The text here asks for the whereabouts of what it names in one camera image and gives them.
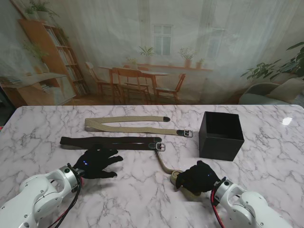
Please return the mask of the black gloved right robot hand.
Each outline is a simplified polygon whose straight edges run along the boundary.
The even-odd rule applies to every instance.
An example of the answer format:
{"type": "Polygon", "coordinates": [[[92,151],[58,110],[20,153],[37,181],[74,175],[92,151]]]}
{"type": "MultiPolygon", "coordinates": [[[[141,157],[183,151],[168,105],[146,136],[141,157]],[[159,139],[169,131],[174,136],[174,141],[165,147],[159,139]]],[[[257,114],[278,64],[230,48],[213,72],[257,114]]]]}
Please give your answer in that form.
{"type": "Polygon", "coordinates": [[[208,164],[197,161],[196,165],[177,176],[175,187],[177,189],[184,187],[194,194],[211,191],[214,184],[219,181],[220,179],[208,164]]]}

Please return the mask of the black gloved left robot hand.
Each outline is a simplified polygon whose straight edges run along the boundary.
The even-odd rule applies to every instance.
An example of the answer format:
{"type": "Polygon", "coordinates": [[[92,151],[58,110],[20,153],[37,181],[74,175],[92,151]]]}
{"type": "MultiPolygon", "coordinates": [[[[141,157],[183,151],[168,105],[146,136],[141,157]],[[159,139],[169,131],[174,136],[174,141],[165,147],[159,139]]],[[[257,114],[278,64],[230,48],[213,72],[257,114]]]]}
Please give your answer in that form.
{"type": "Polygon", "coordinates": [[[85,179],[115,178],[117,177],[116,172],[107,172],[104,169],[109,165],[123,161],[123,157],[116,156],[117,153],[117,150],[104,148],[100,144],[94,145],[80,156],[73,169],[82,170],[82,177],[85,179]]]}

